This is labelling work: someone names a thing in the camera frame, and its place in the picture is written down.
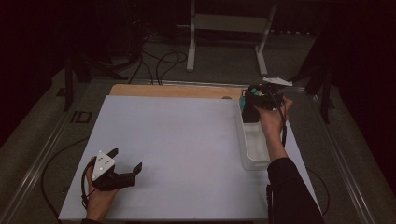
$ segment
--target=floor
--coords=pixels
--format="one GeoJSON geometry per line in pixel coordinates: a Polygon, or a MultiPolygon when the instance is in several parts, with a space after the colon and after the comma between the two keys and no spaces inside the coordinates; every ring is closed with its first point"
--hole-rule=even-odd
{"type": "MultiPolygon", "coordinates": [[[[263,53],[268,76],[284,79],[295,76],[314,41],[315,38],[309,35],[270,34],[263,53]]],[[[150,77],[153,77],[153,84],[221,86],[256,84],[262,79],[251,41],[222,43],[199,38],[192,73],[186,71],[185,61],[175,66],[159,63],[157,58],[171,52],[170,49],[180,53],[170,54],[163,60],[182,61],[182,53],[186,54],[188,50],[188,41],[181,36],[177,41],[170,42],[154,35],[144,47],[144,63],[132,80],[114,80],[92,70],[90,84],[77,83],[75,103],[69,113],[63,112],[64,98],[56,96],[64,86],[64,71],[54,77],[52,88],[0,150],[2,223],[56,222],[44,200],[42,189],[59,213],[102,102],[115,83],[149,84],[150,77]],[[74,111],[92,113],[91,121],[75,123],[72,120],[74,111]],[[44,179],[40,178],[43,170],[44,179]]],[[[114,62],[121,63],[124,59],[114,57],[114,62]]],[[[138,63],[121,71],[120,75],[130,78],[137,67],[138,63]]],[[[295,86],[303,87],[307,81],[301,80],[295,86]]],[[[319,206],[322,212],[326,212],[326,223],[396,223],[396,200],[336,87],[332,87],[331,92],[333,108],[329,111],[330,125],[325,125],[318,115],[316,97],[297,91],[288,96],[294,101],[290,124],[305,165],[311,171],[308,173],[319,206]]]]}

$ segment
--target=black sleeve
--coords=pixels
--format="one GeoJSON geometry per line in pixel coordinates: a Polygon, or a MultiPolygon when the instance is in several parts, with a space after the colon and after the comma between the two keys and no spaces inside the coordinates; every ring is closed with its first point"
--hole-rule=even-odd
{"type": "Polygon", "coordinates": [[[267,187],[270,223],[324,223],[316,202],[291,159],[277,159],[271,162],[267,171],[271,183],[267,187]]]}
{"type": "Polygon", "coordinates": [[[81,220],[81,224],[103,224],[103,223],[84,218],[81,220]]]}

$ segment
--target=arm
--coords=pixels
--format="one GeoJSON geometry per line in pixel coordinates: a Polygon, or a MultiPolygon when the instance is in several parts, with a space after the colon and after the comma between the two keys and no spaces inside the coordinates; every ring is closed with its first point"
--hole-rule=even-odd
{"type": "MultiPolygon", "coordinates": [[[[280,109],[287,119],[292,101],[286,97],[284,101],[280,109]]],[[[267,197],[272,198],[268,204],[270,223],[324,223],[317,204],[282,145],[280,132],[283,123],[279,112],[256,108],[271,160],[267,169],[271,183],[267,197]]]]}
{"type": "Polygon", "coordinates": [[[90,167],[86,174],[90,196],[87,206],[87,216],[82,220],[82,224],[101,224],[119,191],[118,189],[111,191],[100,191],[96,189],[91,181],[92,171],[93,167],[90,167]]]}

